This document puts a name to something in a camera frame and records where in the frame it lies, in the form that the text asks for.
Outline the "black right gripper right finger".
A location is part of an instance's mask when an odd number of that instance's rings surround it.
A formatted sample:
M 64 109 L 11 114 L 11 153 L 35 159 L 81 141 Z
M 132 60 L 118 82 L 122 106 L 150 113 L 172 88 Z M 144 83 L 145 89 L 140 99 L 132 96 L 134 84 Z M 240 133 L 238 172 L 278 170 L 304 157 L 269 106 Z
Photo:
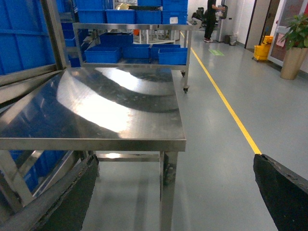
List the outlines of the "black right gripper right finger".
M 254 156 L 253 170 L 263 201 L 280 231 L 308 229 L 308 180 L 265 154 Z

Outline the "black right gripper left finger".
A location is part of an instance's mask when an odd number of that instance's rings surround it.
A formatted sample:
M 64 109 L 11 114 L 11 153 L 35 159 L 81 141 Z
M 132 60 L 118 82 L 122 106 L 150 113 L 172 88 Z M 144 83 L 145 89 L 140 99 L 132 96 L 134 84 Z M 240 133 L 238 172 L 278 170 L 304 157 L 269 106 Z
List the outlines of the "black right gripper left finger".
M 79 231 L 89 208 L 99 161 L 90 155 L 1 225 L 2 231 Z

